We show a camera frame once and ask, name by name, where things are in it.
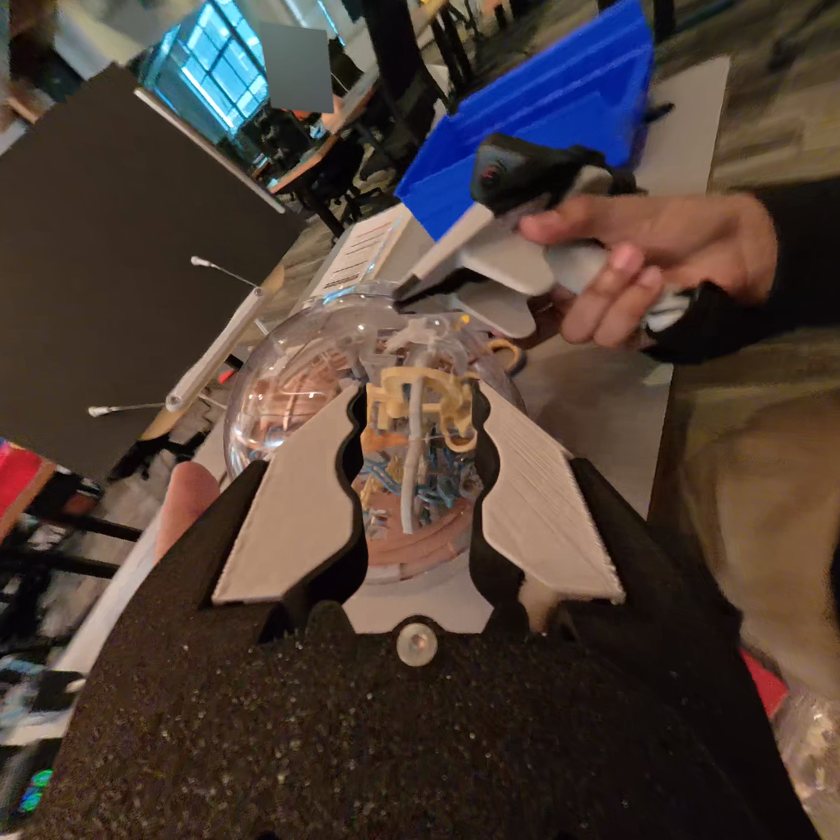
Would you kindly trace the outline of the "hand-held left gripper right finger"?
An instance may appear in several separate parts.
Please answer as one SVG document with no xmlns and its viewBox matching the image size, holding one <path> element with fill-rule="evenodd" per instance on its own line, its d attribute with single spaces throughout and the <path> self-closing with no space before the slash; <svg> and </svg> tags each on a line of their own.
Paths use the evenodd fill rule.
<svg viewBox="0 0 840 840">
<path fill-rule="evenodd" d="M 618 573 L 566 449 L 483 381 L 472 384 L 480 482 L 469 573 L 489 604 L 537 582 L 562 600 L 623 604 Z"/>
</svg>

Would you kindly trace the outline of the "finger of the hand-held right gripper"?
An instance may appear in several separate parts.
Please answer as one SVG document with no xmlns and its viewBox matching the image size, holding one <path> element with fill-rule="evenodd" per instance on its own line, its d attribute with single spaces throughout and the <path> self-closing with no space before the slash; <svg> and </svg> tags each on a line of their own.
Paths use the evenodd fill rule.
<svg viewBox="0 0 840 840">
<path fill-rule="evenodd" d="M 526 203 L 495 215 L 475 203 L 394 288 L 395 310 L 433 297 L 511 292 L 529 299 L 550 291 L 556 280 L 544 247 L 519 232 L 520 220 L 540 208 Z"/>
<path fill-rule="evenodd" d="M 537 330 L 529 299 L 507 287 L 461 287 L 453 306 L 509 339 L 524 340 Z"/>
</svg>

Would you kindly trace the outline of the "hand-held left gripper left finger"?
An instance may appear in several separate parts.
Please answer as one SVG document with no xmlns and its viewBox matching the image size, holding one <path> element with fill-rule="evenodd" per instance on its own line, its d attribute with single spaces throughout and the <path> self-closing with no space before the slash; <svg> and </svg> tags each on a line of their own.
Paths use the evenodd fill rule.
<svg viewBox="0 0 840 840">
<path fill-rule="evenodd" d="M 212 596 L 216 606 L 345 603 L 364 582 L 361 500 L 364 388 L 354 384 L 281 443 L 264 467 Z"/>
</svg>

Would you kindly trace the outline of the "clear plastic maze ball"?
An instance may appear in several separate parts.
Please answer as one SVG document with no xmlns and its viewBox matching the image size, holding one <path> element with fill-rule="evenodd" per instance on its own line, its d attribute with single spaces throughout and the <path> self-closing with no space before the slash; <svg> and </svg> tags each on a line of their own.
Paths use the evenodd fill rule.
<svg viewBox="0 0 840 840">
<path fill-rule="evenodd" d="M 466 556 L 482 490 L 471 382 L 514 406 L 521 352 L 467 314 L 400 314 L 372 287 L 318 300 L 279 323 L 236 374 L 224 421 L 227 474 L 268 460 L 343 391 L 365 394 L 353 480 L 368 581 L 410 580 Z"/>
</svg>

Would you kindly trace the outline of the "person's right forearm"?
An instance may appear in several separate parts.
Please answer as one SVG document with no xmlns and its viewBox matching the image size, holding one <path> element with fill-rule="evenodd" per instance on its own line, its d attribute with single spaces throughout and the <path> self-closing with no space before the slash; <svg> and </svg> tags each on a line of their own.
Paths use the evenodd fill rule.
<svg viewBox="0 0 840 840">
<path fill-rule="evenodd" d="M 701 364 L 803 329 L 839 326 L 839 181 L 760 190 L 778 257 L 767 295 L 741 302 L 711 280 L 688 294 L 689 306 L 659 332 L 647 328 L 644 353 L 666 364 Z"/>
</svg>

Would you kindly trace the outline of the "person's left hand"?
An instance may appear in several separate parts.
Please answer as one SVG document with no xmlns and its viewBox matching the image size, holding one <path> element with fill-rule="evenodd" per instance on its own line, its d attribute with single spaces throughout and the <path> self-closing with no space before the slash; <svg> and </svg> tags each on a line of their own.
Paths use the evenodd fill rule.
<svg viewBox="0 0 840 840">
<path fill-rule="evenodd" d="M 161 509 L 154 563 L 159 563 L 185 532 L 220 495 L 218 480 L 193 461 L 179 464 L 171 474 Z"/>
</svg>

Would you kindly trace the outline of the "person's right hand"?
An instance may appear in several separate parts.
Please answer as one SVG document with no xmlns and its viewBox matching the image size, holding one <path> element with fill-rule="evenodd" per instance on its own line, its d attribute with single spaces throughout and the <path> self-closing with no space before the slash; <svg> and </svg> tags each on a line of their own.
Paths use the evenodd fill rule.
<svg viewBox="0 0 840 840">
<path fill-rule="evenodd" d="M 770 215 L 747 194 L 574 196 L 524 217 L 519 233 L 543 246 L 593 239 L 606 248 L 591 285 L 560 305 L 560 334 L 607 349 L 640 337 L 665 291 L 711 282 L 742 304 L 763 304 L 779 252 Z"/>
</svg>

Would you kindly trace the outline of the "blue plastic bin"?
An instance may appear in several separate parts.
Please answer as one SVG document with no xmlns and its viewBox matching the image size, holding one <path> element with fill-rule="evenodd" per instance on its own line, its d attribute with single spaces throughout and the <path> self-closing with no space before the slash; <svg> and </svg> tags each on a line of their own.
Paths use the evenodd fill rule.
<svg viewBox="0 0 840 840">
<path fill-rule="evenodd" d="M 476 151 L 492 133 L 555 149 L 584 146 L 634 169 L 646 143 L 654 62 L 642 4 L 613 5 L 441 118 L 395 195 L 440 239 L 472 204 Z"/>
</svg>

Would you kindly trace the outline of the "laminated printed sheet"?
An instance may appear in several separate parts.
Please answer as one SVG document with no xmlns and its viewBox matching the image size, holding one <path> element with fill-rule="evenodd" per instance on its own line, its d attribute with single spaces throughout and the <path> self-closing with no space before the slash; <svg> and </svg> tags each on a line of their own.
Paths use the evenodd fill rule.
<svg viewBox="0 0 840 840">
<path fill-rule="evenodd" d="M 349 228 L 339 249 L 319 269 L 304 303 L 335 296 L 373 279 L 411 221 L 411 211 L 398 204 Z"/>
</svg>

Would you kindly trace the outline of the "white model on stand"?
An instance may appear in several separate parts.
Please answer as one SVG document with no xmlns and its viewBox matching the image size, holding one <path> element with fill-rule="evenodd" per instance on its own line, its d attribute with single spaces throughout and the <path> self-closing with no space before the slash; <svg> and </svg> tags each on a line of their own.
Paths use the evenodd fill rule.
<svg viewBox="0 0 840 840">
<path fill-rule="evenodd" d="M 247 331 L 256 326 L 263 334 L 268 333 L 267 328 L 260 318 L 273 297 L 283 287 L 285 267 L 282 263 L 279 263 L 260 284 L 247 280 L 228 269 L 196 255 L 191 257 L 191 264 L 195 267 L 220 272 L 228 278 L 233 278 L 244 283 L 248 287 L 248 295 L 235 310 L 234 315 L 210 344 L 209 348 L 182 375 L 181 379 L 172 387 L 163 402 L 123 406 L 89 406 L 87 413 L 90 417 L 98 418 L 115 413 L 158 408 L 160 410 L 159 413 L 140 436 L 140 440 L 152 440 L 153 438 L 168 434 L 189 406 L 202 394 L 203 389 L 223 366 L 228 356 L 241 344 Z"/>
</svg>

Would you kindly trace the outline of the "person's tan trousers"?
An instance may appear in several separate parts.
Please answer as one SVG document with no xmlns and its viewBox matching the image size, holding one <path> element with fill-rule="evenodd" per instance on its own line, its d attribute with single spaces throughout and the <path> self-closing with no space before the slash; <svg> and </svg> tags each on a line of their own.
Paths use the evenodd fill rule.
<svg viewBox="0 0 840 840">
<path fill-rule="evenodd" d="M 742 639 L 791 683 L 838 700 L 838 366 L 683 368 L 680 489 Z"/>
</svg>

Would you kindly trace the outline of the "red packet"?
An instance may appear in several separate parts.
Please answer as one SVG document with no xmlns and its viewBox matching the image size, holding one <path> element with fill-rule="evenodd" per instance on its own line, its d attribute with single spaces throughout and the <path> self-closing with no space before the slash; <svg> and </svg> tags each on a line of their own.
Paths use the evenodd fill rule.
<svg viewBox="0 0 840 840">
<path fill-rule="evenodd" d="M 740 649 L 740 655 L 750 672 L 753 684 L 761 699 L 764 712 L 768 719 L 773 719 L 781 710 L 789 696 L 789 688 L 781 677 L 765 667 L 746 649 Z"/>
</svg>

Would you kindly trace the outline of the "black divider panel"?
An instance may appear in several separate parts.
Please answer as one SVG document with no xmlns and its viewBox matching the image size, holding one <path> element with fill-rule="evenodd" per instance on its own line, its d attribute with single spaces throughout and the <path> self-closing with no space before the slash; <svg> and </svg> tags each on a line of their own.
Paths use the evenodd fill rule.
<svg viewBox="0 0 840 840">
<path fill-rule="evenodd" d="M 306 223 L 111 65 L 1 160 L 2 437 L 92 480 Z"/>
</svg>

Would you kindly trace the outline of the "clear plastic wrap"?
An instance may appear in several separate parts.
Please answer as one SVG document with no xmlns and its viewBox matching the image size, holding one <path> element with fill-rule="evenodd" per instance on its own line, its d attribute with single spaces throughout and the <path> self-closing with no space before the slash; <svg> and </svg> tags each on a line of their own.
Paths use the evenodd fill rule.
<svg viewBox="0 0 840 840">
<path fill-rule="evenodd" d="M 784 766 L 815 823 L 838 832 L 839 706 L 794 688 L 773 720 Z"/>
</svg>

